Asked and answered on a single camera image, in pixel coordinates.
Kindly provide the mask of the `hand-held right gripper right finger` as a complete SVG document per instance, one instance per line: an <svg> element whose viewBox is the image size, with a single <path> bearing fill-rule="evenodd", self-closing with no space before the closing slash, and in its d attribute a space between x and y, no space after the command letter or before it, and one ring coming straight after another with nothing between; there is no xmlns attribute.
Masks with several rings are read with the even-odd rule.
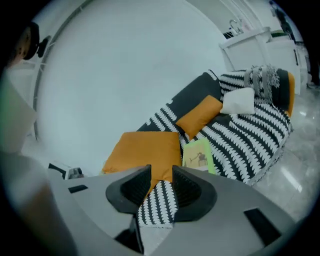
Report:
<svg viewBox="0 0 320 256"><path fill-rule="evenodd" d="M173 187L188 203L156 256L273 255L296 222L263 194L240 181L173 166Z"/></svg>

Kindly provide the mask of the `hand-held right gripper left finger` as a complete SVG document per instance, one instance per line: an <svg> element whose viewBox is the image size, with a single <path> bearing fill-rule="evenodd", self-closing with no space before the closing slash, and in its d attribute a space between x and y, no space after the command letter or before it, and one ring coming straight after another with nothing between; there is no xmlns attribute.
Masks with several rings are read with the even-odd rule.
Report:
<svg viewBox="0 0 320 256"><path fill-rule="evenodd" d="M56 207L68 231L65 256L142 256L138 208L151 185L151 166L64 180L49 169Z"/></svg>

